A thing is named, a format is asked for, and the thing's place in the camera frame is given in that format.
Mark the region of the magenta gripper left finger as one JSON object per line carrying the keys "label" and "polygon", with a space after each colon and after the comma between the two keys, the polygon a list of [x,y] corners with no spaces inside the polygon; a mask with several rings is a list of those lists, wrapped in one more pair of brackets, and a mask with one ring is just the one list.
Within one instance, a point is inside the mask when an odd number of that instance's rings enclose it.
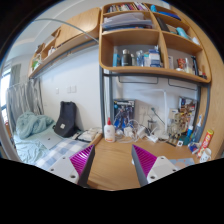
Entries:
{"label": "magenta gripper left finger", "polygon": [[67,153],[62,156],[48,171],[86,188],[94,156],[95,146],[90,145],[76,153]]}

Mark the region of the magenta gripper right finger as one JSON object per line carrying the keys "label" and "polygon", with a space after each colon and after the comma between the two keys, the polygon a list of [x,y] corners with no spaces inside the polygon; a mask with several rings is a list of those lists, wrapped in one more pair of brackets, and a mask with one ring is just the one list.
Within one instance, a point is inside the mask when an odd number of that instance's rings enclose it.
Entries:
{"label": "magenta gripper right finger", "polygon": [[131,154],[141,187],[177,171],[165,156],[156,157],[139,146],[132,145]]}

